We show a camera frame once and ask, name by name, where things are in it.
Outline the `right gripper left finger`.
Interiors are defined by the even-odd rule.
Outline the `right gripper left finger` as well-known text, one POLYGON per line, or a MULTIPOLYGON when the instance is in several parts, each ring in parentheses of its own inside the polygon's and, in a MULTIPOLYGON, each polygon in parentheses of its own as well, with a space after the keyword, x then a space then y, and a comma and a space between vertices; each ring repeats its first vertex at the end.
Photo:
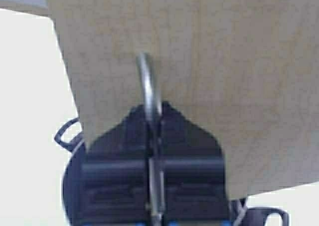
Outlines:
POLYGON ((150 226, 147 123, 141 105, 93 143, 80 165, 81 226, 150 226))

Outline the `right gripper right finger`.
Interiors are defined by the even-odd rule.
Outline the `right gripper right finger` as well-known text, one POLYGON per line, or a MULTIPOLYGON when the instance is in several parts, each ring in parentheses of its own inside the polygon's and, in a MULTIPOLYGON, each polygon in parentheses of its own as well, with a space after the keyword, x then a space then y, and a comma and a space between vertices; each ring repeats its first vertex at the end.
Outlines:
POLYGON ((162 103, 163 226, 223 223, 230 218, 225 160, 212 133, 162 103))

